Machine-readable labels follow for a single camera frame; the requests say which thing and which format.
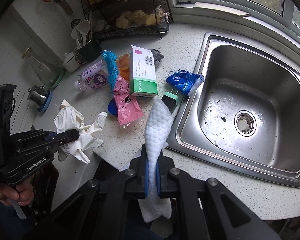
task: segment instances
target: sink basin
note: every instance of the sink basin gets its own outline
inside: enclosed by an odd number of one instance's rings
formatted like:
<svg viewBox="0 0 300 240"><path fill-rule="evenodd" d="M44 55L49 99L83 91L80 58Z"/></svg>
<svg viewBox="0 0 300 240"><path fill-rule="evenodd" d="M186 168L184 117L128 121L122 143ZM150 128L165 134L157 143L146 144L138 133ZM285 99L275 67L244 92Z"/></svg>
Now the sink basin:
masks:
<svg viewBox="0 0 300 240"><path fill-rule="evenodd" d="M205 81L184 98L167 142L203 161L300 187L300 67L254 44L205 36L195 69Z"/></svg>

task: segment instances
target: pink wrapper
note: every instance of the pink wrapper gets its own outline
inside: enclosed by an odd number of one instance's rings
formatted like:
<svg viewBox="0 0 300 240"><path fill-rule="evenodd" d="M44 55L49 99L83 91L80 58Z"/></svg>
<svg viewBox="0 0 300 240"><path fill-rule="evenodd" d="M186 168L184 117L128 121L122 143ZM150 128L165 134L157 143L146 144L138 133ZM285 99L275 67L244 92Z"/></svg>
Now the pink wrapper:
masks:
<svg viewBox="0 0 300 240"><path fill-rule="evenodd" d="M144 115L137 102L137 98L129 95L129 83L119 75L114 81L114 101L118 108L120 126L125 126L142 119Z"/></svg>

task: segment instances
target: blue wrapper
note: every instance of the blue wrapper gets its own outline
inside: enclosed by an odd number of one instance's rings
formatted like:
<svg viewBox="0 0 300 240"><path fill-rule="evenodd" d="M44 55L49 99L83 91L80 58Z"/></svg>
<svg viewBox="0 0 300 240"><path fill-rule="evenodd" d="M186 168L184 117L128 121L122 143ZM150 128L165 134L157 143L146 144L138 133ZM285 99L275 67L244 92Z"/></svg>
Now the blue wrapper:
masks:
<svg viewBox="0 0 300 240"><path fill-rule="evenodd" d="M104 61L107 63L107 69L109 72L108 82L111 88L111 91L114 91L115 80L119 75L117 64L115 63L117 56L112 51L104 50L102 52Z"/></svg>
<svg viewBox="0 0 300 240"><path fill-rule="evenodd" d="M187 70L178 70L176 72L171 71L166 82L182 94L190 96L197 90L203 80L203 75L194 74Z"/></svg>

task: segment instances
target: white towel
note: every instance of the white towel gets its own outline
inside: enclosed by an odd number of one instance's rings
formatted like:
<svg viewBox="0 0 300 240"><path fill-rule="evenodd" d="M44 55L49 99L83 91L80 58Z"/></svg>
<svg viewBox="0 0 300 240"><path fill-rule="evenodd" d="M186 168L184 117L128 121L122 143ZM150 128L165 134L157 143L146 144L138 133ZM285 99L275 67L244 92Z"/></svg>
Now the white towel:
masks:
<svg viewBox="0 0 300 240"><path fill-rule="evenodd" d="M96 133L101 131L105 125L107 113L101 112L92 125L84 125L83 115L66 100L63 100L59 110L58 115L54 119L57 133L76 129L80 134L78 140L58 148L59 161L64 161L71 154L83 163L90 163L89 158L83 151L99 147L103 144L103 140L97 138Z"/></svg>
<svg viewBox="0 0 300 240"><path fill-rule="evenodd" d="M171 216L170 199L158 197L155 179L155 167L160 151L167 147L166 139L170 133L173 117L161 99L154 99L145 129L145 144L148 156L148 197L140 199L139 205L145 222L151 222L163 215Z"/></svg>

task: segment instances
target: power adapter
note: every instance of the power adapter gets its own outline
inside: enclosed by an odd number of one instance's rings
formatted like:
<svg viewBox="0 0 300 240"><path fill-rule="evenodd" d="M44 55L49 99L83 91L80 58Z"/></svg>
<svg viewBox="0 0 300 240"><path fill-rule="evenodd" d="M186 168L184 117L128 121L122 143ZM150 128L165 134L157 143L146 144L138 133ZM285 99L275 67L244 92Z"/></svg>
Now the power adapter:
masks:
<svg viewBox="0 0 300 240"><path fill-rule="evenodd" d="M172 92L173 90L171 90L171 92L165 92L163 97L161 98L164 104L168 107L171 114L173 113L173 111L176 109L178 105L178 96L177 96L178 90L176 94L173 94Z"/></svg>

